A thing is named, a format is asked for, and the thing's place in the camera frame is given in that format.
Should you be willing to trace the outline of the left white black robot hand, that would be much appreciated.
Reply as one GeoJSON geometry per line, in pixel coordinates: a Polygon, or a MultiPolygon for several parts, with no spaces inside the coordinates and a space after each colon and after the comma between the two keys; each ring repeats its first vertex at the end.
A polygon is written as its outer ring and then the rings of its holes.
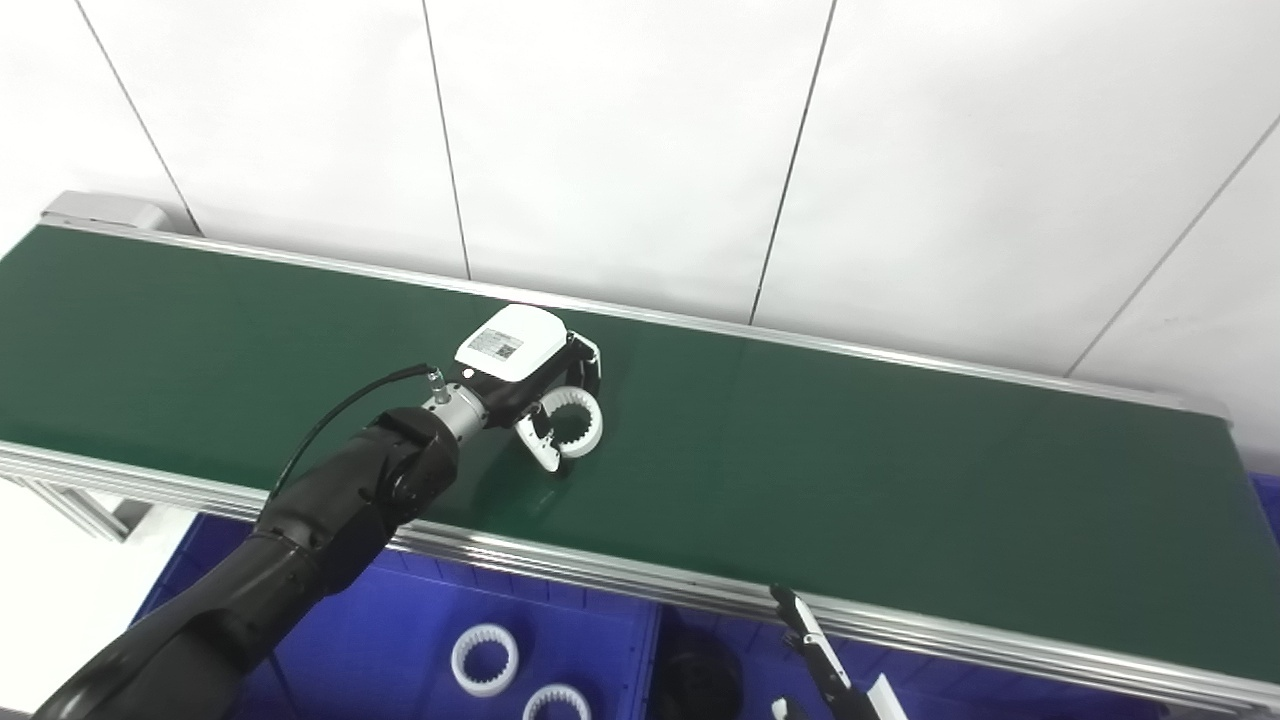
{"type": "Polygon", "coordinates": [[[543,307],[497,311],[457,348],[445,382],[479,427],[512,430],[550,474],[602,441],[600,350],[543,307]]]}

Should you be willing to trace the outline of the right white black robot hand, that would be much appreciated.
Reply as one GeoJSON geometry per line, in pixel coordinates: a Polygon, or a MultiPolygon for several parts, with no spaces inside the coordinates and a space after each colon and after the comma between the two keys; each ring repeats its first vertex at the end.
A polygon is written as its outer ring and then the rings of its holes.
{"type": "Polygon", "coordinates": [[[780,584],[768,585],[768,591],[774,601],[776,615],[788,628],[783,642],[801,656],[833,719],[908,717],[883,673],[867,689],[854,684],[815,614],[800,594],[780,584]]]}

